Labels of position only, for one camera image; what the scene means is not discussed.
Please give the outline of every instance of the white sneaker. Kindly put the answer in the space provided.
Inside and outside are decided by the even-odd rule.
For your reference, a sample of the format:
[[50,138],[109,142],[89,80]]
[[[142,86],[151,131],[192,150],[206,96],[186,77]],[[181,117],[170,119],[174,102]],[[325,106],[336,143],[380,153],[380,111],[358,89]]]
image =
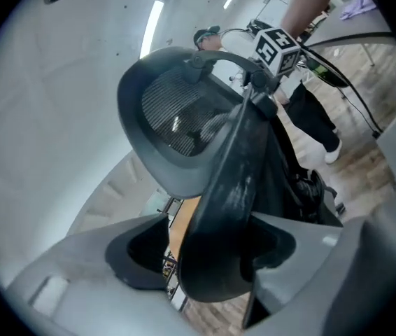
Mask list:
[[327,152],[325,154],[324,160],[328,165],[332,164],[335,160],[338,159],[339,152],[341,151],[342,146],[343,146],[343,142],[341,140],[339,140],[339,145],[338,145],[337,149],[335,149],[333,152]]

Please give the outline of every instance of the black cable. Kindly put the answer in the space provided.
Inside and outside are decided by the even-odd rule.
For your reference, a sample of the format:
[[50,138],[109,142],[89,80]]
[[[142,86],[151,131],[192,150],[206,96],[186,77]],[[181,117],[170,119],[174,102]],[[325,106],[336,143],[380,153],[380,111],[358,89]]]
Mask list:
[[309,48],[307,48],[305,45],[301,44],[301,49],[304,50],[306,53],[313,55],[311,56],[311,58],[316,58],[316,61],[323,62],[323,64],[327,65],[325,66],[326,68],[329,67],[331,68],[334,72],[337,73],[338,77],[340,77],[341,80],[343,80],[344,82],[347,83],[347,85],[354,91],[354,93],[357,95],[358,99],[360,100],[361,104],[364,106],[367,114],[369,115],[369,118],[371,119],[372,123],[374,124],[374,126],[376,127],[376,129],[380,132],[383,133],[383,130],[380,128],[380,126],[378,125],[378,123],[375,121],[371,111],[369,110],[369,107],[366,105],[366,102],[364,101],[364,99],[360,96],[360,94],[358,93],[358,91],[356,90],[355,87],[353,87],[352,83],[349,81],[349,79],[347,77],[345,77],[343,75],[343,73],[338,70],[338,68],[335,67],[335,65],[333,65],[332,63],[328,62],[324,57],[322,57],[321,55],[319,55],[318,53],[316,53],[313,50],[310,50]]
[[347,99],[347,102],[350,103],[350,104],[353,106],[353,108],[356,109],[356,110],[360,113],[360,115],[363,117],[363,119],[365,120],[365,122],[367,123],[367,125],[369,126],[369,128],[371,129],[371,131],[372,131],[372,132],[375,132],[375,129],[372,128],[372,126],[369,124],[369,122],[367,122],[367,119],[366,119],[365,115],[362,113],[362,111],[360,111],[360,110],[358,109],[358,107],[357,107],[355,104],[353,104],[353,103],[350,101],[349,98],[347,98],[347,96],[343,93],[343,91],[340,90],[339,87],[337,87],[337,89],[338,89],[338,91],[340,91],[340,93],[344,96],[344,98]]
[[250,33],[250,30],[248,30],[248,29],[239,29],[239,28],[238,29],[227,29],[227,30],[221,31],[219,33],[220,38],[222,39],[225,34],[227,34],[228,32],[232,32],[232,31],[246,32],[249,36],[251,36],[254,39],[254,36]]

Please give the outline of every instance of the white wall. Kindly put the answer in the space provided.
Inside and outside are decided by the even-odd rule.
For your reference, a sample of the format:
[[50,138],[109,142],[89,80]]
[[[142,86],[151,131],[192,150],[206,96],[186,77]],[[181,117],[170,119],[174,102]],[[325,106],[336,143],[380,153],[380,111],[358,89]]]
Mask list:
[[66,235],[130,151],[116,89],[153,2],[24,0],[0,31],[2,286]]
[[225,24],[231,28],[245,28],[251,19],[259,15],[264,6],[264,0],[238,0],[226,17]]
[[[115,169],[119,169],[121,164],[122,163],[118,164]],[[114,171],[112,171],[104,182],[102,182],[102,185],[115,178],[113,172]],[[139,169],[138,181],[136,183],[132,183],[130,188],[125,189],[123,197],[119,199],[109,197],[103,193],[101,186],[98,187],[97,195],[94,193],[90,200],[85,203],[82,211],[78,214],[72,224],[69,234],[102,228],[110,224],[137,218],[144,206],[147,204],[147,201],[158,188],[159,185],[145,168]],[[91,209],[93,209],[94,206],[96,206],[98,211],[101,211],[102,208],[100,207],[100,204],[103,202],[108,203],[106,210],[112,211],[110,215],[106,216],[100,212],[91,212]]]
[[195,48],[194,33],[212,25],[225,28],[225,19],[237,1],[233,0],[225,10],[226,0],[171,0],[164,8],[165,14],[160,19],[153,47],[165,47],[167,40],[173,39],[172,46]]

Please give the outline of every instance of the mesh backrest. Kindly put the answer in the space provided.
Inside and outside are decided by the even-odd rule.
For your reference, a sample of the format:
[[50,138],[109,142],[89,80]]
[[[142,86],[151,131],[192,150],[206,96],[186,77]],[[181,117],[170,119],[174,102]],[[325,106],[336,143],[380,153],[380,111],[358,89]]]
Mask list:
[[129,142],[152,177],[179,199],[203,193],[243,101],[211,74],[213,64],[199,71],[190,66],[193,53],[156,50],[131,66],[118,86]]
[[233,107],[205,82],[185,81],[180,66],[159,75],[145,89],[141,103],[156,135],[187,157],[200,154],[208,146]]

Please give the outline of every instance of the white ceiling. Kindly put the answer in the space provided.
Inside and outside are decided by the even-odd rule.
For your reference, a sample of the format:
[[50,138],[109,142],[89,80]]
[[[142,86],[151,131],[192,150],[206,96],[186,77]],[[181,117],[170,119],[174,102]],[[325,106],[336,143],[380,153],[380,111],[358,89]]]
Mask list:
[[[162,0],[153,48],[192,47],[224,20],[225,0]],[[0,32],[0,284],[65,237],[97,186],[128,155],[116,90],[139,58],[154,0],[23,0]],[[152,188],[125,165],[92,211],[112,218]]]

